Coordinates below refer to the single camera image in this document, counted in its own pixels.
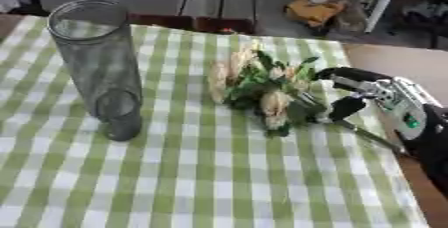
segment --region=green gingham tablecloth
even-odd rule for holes
[[[144,125],[117,143],[86,114],[45,22],[25,18],[0,46],[0,227],[427,227],[388,150],[335,126],[268,139],[211,101],[210,63],[248,36],[134,27]],[[260,40],[291,63],[348,64],[337,42]],[[371,108],[352,120],[383,134]]]

